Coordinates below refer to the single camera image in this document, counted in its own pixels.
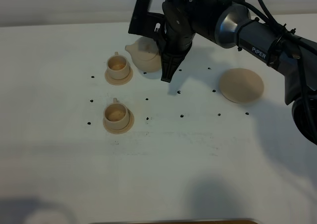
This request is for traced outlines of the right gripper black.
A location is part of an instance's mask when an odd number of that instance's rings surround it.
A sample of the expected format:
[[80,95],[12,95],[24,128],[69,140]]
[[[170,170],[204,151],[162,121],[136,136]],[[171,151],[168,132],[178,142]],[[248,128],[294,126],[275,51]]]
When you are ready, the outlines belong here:
[[195,32],[190,25],[189,3],[190,0],[165,0],[160,14],[149,12],[151,0],[146,2],[146,37],[158,45],[163,82],[171,82],[192,46]]

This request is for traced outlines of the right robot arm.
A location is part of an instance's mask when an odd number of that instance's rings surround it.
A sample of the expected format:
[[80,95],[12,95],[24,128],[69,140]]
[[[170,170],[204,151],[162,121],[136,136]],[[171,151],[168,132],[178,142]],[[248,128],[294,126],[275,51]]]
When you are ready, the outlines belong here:
[[170,82],[196,34],[222,48],[245,50],[284,76],[285,102],[299,131],[317,140],[317,45],[245,0],[165,0],[144,12],[154,24],[164,82]]

